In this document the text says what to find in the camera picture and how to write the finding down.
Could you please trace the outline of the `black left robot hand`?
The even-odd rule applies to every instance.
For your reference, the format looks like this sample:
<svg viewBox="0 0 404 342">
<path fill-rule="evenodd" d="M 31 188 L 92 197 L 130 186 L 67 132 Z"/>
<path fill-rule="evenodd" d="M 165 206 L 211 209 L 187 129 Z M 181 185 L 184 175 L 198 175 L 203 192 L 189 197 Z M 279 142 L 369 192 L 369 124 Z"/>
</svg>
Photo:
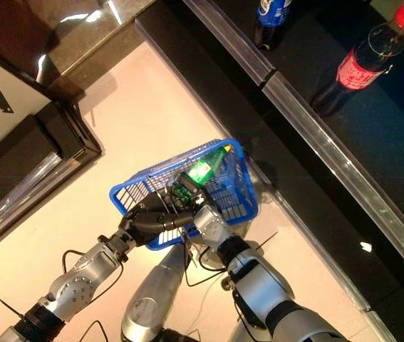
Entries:
<svg viewBox="0 0 404 342">
<path fill-rule="evenodd" d="M 135 242 L 135 246 L 148 245 L 160 233 L 171 231 L 186 224 L 193 223 L 191 210 L 168 212 L 162 200 L 155 194 L 149 194 L 125 214 L 119 224 Z"/>
</svg>

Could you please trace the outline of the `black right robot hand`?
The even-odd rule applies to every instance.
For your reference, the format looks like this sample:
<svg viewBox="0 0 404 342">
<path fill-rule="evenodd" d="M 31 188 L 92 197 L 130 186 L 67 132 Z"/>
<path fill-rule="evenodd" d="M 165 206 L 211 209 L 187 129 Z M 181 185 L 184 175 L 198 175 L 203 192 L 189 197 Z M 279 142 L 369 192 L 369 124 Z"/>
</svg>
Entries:
<svg viewBox="0 0 404 342">
<path fill-rule="evenodd" d="M 180 211 L 191 211 L 196 214 L 212 198 L 206 189 L 192 180 L 186 172 L 178 174 L 170 185 L 172 203 Z"/>
</svg>

